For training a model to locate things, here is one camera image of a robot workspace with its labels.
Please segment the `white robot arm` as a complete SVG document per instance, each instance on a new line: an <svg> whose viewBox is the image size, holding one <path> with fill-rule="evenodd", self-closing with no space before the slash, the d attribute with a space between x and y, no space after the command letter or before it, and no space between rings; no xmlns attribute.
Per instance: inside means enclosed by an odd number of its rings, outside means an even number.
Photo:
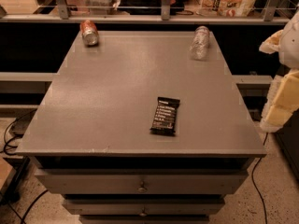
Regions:
<svg viewBox="0 0 299 224"><path fill-rule="evenodd" d="M275 133L299 109L299 13L296 13L282 30L269 36L259 51L278 53L279 62L290 71L276 75L267 93L260 127L264 132Z"/></svg>

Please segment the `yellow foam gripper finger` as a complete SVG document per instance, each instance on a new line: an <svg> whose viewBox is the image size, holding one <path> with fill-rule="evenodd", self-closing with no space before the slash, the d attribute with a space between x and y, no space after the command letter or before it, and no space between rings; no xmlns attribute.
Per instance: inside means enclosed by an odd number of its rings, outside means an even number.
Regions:
<svg viewBox="0 0 299 224"><path fill-rule="evenodd" d="M275 76L267 93L260 127L264 132L275 133L299 109L299 70L291 70L284 77Z"/></svg>

